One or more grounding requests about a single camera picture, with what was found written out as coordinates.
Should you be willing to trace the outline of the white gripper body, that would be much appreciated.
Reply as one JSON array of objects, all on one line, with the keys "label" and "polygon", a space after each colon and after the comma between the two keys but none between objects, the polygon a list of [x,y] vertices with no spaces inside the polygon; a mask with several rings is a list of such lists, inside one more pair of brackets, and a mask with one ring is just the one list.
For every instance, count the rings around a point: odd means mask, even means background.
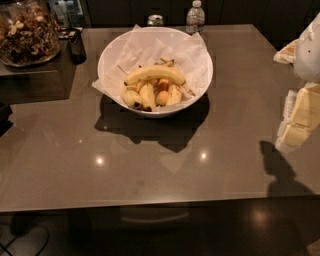
[{"label": "white gripper body", "polygon": [[304,81],[320,82],[320,13],[298,39],[294,56],[294,70]]}]

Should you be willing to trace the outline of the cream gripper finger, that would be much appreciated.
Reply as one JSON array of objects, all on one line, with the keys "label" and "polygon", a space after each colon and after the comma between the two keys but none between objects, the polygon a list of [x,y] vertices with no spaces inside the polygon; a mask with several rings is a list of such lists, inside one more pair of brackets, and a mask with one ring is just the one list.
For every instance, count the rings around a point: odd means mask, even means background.
[{"label": "cream gripper finger", "polygon": [[299,149],[319,125],[320,84],[307,82],[299,91],[290,90],[285,98],[276,149],[284,153]]},{"label": "cream gripper finger", "polygon": [[288,45],[283,47],[280,51],[278,51],[274,57],[273,60],[278,63],[282,64],[291,64],[294,62],[295,57],[295,49],[296,45],[298,43],[298,40],[295,39],[291,41]]}]

